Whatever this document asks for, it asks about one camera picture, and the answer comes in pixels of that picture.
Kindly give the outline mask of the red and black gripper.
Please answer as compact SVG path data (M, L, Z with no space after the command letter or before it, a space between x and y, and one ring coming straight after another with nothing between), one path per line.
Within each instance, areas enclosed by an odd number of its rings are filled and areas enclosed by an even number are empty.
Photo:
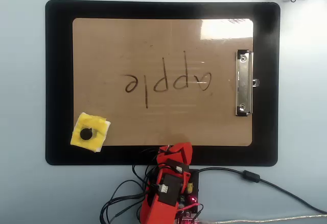
M160 169L170 169L175 173L183 174L189 172L192 155L192 144L184 142L160 147L156 161Z

